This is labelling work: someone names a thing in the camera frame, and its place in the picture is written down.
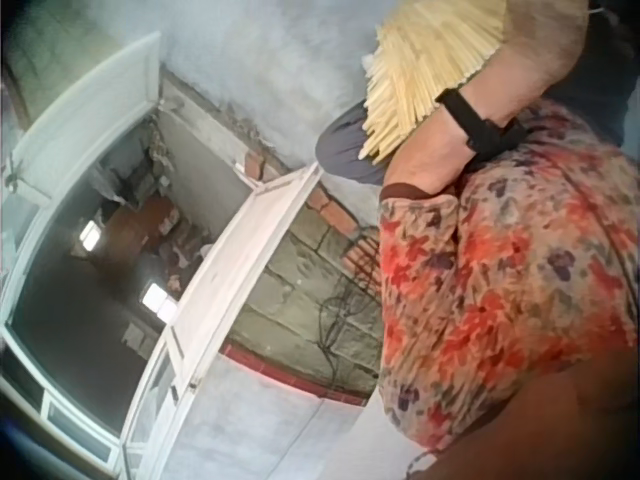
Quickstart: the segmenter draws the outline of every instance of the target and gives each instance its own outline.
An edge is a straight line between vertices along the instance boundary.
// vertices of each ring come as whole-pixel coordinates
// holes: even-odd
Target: black watch band
[[[469,136],[467,146],[478,155],[476,160],[489,160],[516,148],[526,137],[526,130],[517,119],[504,129],[491,120],[483,120],[457,89],[442,92],[436,102],[443,105],[460,128]]]

